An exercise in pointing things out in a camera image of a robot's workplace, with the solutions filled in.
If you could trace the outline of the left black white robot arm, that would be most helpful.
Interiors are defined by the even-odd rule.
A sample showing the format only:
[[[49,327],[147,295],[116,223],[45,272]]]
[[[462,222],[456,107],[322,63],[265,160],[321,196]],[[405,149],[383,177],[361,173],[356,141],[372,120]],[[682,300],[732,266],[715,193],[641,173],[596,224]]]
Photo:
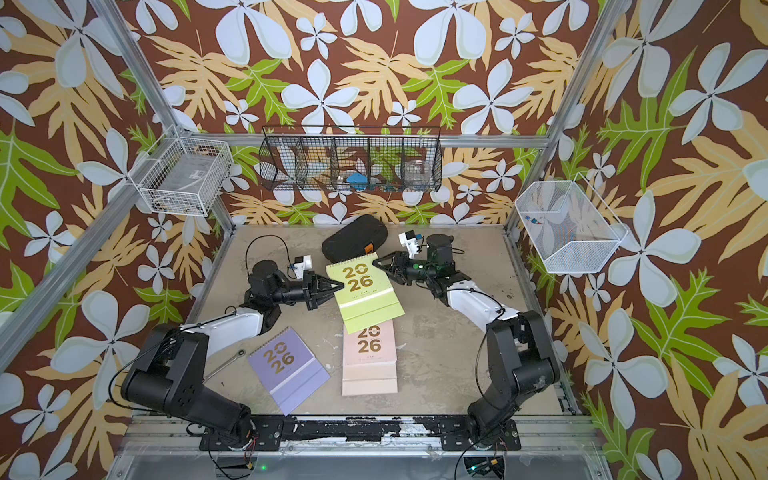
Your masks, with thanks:
[[[183,327],[155,327],[120,386],[133,404],[203,426],[224,444],[245,447],[254,438],[251,410],[204,385],[207,359],[268,332],[283,305],[311,311],[344,289],[344,283],[310,268],[290,279],[272,260],[258,262],[233,313]]]

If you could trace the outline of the pink 2026 calendar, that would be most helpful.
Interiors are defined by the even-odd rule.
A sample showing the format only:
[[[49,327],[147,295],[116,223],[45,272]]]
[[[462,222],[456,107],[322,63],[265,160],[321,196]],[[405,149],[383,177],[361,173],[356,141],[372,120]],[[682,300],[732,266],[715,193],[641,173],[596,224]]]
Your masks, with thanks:
[[[355,333],[344,331],[342,395],[398,392],[397,350],[392,320]]]

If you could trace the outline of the green 2026 calendar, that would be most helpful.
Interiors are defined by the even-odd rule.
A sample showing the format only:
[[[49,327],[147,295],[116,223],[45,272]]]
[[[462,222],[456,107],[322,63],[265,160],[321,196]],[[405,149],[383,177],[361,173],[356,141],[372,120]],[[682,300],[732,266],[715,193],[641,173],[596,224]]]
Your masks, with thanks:
[[[342,282],[335,293],[348,334],[404,315],[404,309],[387,274],[373,265],[376,253],[328,265],[327,275]]]

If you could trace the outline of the purple 2026 calendar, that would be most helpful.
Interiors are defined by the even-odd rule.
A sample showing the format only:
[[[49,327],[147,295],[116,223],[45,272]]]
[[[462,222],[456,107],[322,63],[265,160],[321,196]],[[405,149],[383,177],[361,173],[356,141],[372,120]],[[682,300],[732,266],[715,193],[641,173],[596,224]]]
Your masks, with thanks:
[[[330,379],[293,328],[282,330],[255,350],[248,363],[284,415],[293,413]]]

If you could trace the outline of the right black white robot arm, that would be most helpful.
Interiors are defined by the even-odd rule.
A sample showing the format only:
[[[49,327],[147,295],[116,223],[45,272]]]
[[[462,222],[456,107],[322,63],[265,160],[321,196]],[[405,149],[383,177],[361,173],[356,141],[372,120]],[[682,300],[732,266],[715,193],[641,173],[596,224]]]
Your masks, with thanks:
[[[421,284],[483,331],[490,385],[468,407],[466,431],[472,444],[487,446],[506,438],[513,415],[528,399],[559,382],[553,340],[540,314],[503,304],[458,270],[451,235],[428,236],[426,258],[419,260],[422,239],[413,231],[401,234],[403,249],[372,265],[397,284]]]

